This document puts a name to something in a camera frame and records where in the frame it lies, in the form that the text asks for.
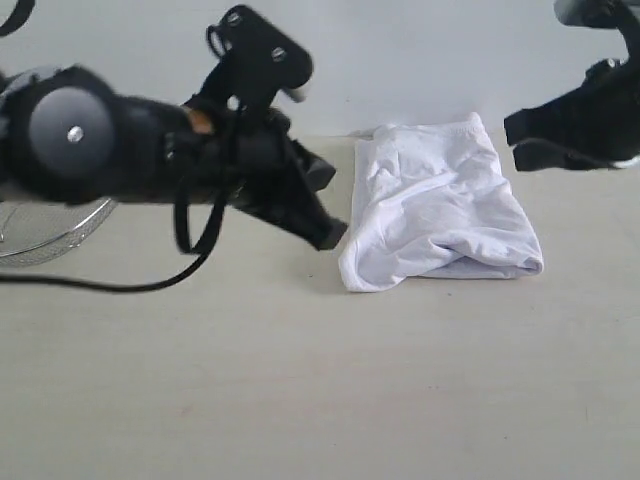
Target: table surface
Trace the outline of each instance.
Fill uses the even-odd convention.
[[[353,140],[307,143],[347,219]],[[0,478],[637,479],[640,172],[516,175],[495,143],[537,278],[351,295],[339,251],[230,212],[166,292],[0,289]],[[186,262],[170,209],[119,207],[41,270],[138,282]]]

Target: white fabric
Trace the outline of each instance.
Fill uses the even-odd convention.
[[[358,142],[351,239],[340,270],[353,292],[388,290],[416,276],[542,272],[540,243],[477,114],[449,125],[382,127]]]

